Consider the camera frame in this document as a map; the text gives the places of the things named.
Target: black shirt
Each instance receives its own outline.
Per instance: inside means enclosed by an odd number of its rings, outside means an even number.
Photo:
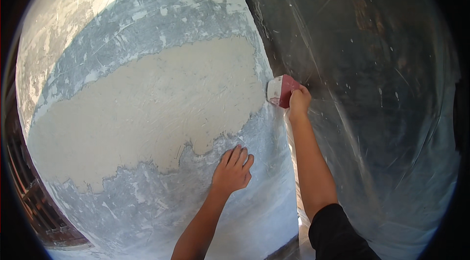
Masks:
[[[308,237],[318,260],[380,259],[355,232],[338,204],[325,206],[315,214]]]

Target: red sanding sponge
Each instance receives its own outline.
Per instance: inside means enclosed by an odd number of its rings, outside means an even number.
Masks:
[[[299,83],[290,75],[281,75],[267,84],[267,100],[282,108],[289,108],[291,90],[297,90]]]

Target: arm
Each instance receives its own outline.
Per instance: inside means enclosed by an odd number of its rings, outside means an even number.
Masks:
[[[311,99],[308,89],[300,85],[299,90],[292,92],[289,116],[294,135],[300,195],[310,222],[320,209],[338,203],[335,181],[307,117]]]
[[[238,145],[226,151],[212,177],[212,186],[204,204],[189,223],[173,250],[172,260],[204,259],[228,197],[245,188],[251,179],[254,156]]]

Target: clear plastic sheet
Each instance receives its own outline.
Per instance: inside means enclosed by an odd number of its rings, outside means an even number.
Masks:
[[[274,76],[309,118],[351,223],[382,259],[415,259],[459,167],[457,57],[433,0],[247,0]]]

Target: forearm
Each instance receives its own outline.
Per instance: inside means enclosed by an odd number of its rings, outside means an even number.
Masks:
[[[337,203],[336,185],[323,159],[307,115],[291,120],[300,194],[310,221],[326,205]]]
[[[174,248],[172,260],[204,259],[229,195],[211,189]]]

